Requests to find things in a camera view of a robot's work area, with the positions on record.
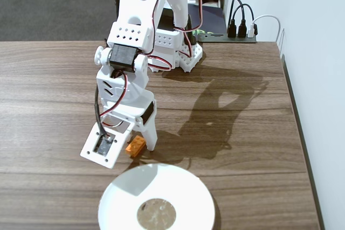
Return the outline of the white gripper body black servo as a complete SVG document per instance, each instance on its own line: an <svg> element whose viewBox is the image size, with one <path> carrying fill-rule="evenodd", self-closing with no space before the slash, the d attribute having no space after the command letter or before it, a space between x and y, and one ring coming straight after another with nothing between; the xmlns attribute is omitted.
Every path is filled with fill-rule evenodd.
<svg viewBox="0 0 345 230"><path fill-rule="evenodd" d="M156 130L156 100L152 92L143 92L135 101L123 103L101 117L106 130Z"/></svg>

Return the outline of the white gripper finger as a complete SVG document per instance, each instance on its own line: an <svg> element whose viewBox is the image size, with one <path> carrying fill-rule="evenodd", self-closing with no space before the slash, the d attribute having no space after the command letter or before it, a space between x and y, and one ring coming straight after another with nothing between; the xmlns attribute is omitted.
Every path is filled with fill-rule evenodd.
<svg viewBox="0 0 345 230"><path fill-rule="evenodd" d="M146 141L146 146L149 151L154 151L157 143L157 131L155 125L155 114L152 114L148 121L140 125L140 132Z"/></svg>

